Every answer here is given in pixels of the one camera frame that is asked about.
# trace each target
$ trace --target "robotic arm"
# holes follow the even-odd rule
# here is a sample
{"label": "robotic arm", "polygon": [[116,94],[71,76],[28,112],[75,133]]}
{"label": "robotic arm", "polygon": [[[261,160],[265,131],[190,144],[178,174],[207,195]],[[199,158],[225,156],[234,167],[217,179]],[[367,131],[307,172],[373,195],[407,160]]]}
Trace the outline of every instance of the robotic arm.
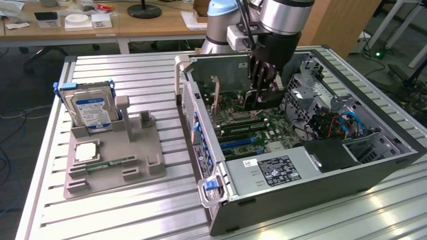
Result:
{"label": "robotic arm", "polygon": [[[278,90],[275,79],[294,55],[315,0],[253,0],[250,6],[245,0],[237,3],[241,22],[229,26],[227,42],[235,51],[250,49],[249,79],[257,90],[255,107],[266,101],[269,94],[263,90]],[[255,14],[259,21],[251,18]]]}

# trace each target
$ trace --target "black lamp base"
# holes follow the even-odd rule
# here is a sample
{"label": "black lamp base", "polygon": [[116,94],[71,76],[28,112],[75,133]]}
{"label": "black lamp base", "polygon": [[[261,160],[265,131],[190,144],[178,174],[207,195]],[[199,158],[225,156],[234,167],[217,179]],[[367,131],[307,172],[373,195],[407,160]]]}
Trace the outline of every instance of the black lamp base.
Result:
{"label": "black lamp base", "polygon": [[138,4],[127,8],[127,13],[139,19],[154,19],[162,15],[162,9],[148,4],[146,5],[146,9],[143,9],[143,5]]}

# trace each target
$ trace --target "paper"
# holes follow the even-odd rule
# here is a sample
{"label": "paper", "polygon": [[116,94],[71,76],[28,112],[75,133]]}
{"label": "paper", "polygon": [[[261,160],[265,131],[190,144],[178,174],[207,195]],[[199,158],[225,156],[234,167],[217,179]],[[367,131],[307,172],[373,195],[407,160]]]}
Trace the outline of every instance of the paper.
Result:
{"label": "paper", "polygon": [[19,23],[19,24],[6,24],[6,27],[8,29],[20,29],[20,28],[24,28],[24,27],[28,27],[30,24],[26,22],[26,23]]}
{"label": "paper", "polygon": [[[24,7],[24,3],[23,2],[19,2],[19,1],[3,1],[0,0],[0,2],[3,3],[8,3],[8,4],[14,4],[19,10],[23,10],[23,7]],[[0,16],[6,16],[4,12],[0,10]]]}
{"label": "paper", "polygon": [[180,12],[182,19],[184,20],[186,26],[190,30],[206,30],[208,24],[207,23],[199,23],[196,21],[195,15],[192,12]]}

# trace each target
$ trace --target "motherboard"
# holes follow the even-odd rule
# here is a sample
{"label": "motherboard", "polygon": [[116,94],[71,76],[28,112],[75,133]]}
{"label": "motherboard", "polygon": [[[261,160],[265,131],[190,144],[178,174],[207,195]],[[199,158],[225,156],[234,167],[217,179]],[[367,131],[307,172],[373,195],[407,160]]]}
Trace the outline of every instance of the motherboard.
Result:
{"label": "motherboard", "polygon": [[245,94],[243,91],[222,93],[217,108],[213,108],[215,95],[203,96],[227,161],[291,149],[305,140],[278,107],[245,109]]}

